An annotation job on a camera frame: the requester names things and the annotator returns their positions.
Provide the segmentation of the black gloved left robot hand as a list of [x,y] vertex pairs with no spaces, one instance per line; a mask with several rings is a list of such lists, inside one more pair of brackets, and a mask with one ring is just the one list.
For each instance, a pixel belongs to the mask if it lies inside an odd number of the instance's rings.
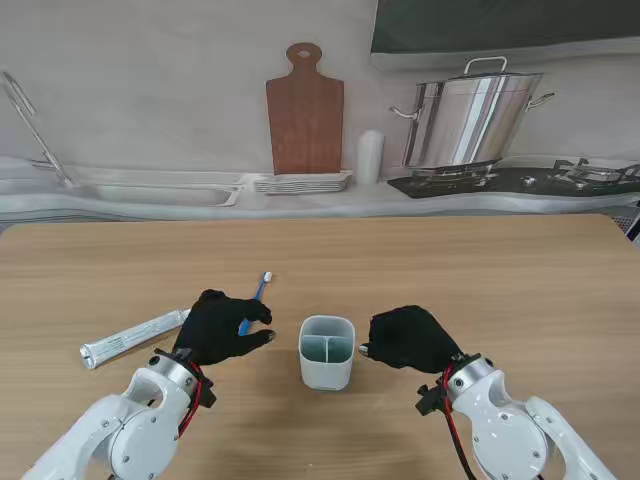
[[172,353],[182,354],[199,366],[214,365],[247,355],[275,338],[271,329],[241,335],[244,320],[270,325],[271,310],[260,300],[231,298],[223,291],[205,290],[183,323]]

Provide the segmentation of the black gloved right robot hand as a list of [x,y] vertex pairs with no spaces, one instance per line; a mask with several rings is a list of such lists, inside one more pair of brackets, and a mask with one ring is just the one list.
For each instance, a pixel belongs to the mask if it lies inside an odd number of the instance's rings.
[[408,305],[374,315],[359,352],[392,368],[438,374],[462,355],[452,337],[427,310]]

